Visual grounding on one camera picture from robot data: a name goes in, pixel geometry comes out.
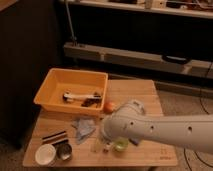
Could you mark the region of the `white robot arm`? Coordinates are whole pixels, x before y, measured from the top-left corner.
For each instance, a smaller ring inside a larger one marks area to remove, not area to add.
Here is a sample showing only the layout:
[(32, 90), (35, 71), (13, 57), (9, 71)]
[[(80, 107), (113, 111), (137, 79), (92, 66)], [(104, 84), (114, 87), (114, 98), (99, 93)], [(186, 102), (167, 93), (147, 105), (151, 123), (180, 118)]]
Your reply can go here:
[(213, 154), (213, 115), (148, 116), (143, 103), (130, 100), (101, 123), (106, 141), (118, 137), (150, 140)]

